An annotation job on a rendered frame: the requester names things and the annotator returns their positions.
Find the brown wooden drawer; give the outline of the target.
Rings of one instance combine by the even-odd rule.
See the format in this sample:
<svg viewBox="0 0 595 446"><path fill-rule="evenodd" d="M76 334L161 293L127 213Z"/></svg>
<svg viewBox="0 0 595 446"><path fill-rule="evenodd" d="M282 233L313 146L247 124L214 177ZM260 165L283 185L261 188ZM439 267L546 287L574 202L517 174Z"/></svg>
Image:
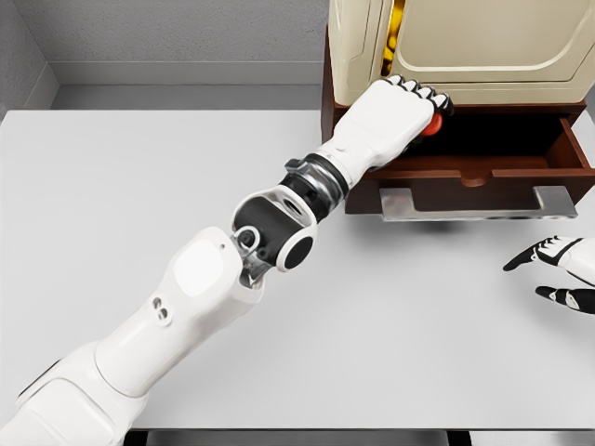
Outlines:
<svg viewBox="0 0 595 446"><path fill-rule="evenodd" d="M532 189L564 186L578 203L595 186L569 120L558 114L460 114L348 195L348 214L379 214L383 189L406 188L419 211L529 210Z"/></svg>

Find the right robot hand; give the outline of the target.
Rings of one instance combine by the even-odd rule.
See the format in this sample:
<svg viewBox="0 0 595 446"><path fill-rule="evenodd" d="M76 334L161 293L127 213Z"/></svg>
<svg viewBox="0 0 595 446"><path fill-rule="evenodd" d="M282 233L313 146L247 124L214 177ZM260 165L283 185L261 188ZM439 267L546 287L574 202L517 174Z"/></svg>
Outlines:
<svg viewBox="0 0 595 446"><path fill-rule="evenodd" d="M595 237L548 237L521 251L503 270L511 271L535 261L563 269L589 285L589 288L577 289L538 286L537 295L573 311L595 315Z"/></svg>

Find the cream box door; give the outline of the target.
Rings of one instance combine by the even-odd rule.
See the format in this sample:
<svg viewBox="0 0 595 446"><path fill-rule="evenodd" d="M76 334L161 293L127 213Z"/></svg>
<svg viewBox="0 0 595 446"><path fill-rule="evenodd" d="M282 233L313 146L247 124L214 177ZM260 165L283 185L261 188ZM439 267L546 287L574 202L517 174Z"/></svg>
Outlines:
<svg viewBox="0 0 595 446"><path fill-rule="evenodd" d="M397 0L380 73L459 104L573 103L595 84L595 0Z"/></svg>

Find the cream box with gold interior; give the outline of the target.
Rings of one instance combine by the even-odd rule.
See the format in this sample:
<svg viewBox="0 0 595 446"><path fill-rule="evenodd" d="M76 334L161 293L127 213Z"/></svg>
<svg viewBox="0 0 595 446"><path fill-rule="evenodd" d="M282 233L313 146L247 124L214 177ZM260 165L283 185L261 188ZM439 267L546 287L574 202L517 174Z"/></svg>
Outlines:
<svg viewBox="0 0 595 446"><path fill-rule="evenodd" d="M335 102L350 106L386 75L383 60L398 29L405 0L330 0L328 43Z"/></svg>

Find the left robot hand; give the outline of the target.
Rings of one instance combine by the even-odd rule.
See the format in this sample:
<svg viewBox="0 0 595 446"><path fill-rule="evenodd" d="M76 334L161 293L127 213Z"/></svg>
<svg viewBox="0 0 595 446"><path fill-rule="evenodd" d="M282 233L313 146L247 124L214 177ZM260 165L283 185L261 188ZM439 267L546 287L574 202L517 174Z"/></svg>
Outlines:
<svg viewBox="0 0 595 446"><path fill-rule="evenodd" d="M437 113L454 105L445 93L401 75L371 84L338 121L330 154L356 179L400 156Z"/></svg>

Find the red round switch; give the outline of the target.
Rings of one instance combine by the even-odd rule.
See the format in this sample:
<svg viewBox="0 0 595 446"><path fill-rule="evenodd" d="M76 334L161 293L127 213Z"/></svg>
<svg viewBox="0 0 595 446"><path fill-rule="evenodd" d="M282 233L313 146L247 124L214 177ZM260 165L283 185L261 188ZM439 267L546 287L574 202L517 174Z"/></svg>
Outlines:
<svg viewBox="0 0 595 446"><path fill-rule="evenodd" d="M435 112L429 124L421 131L419 134L421 137L426 138L433 135L436 135L443 125L443 115L440 112Z"/></svg>

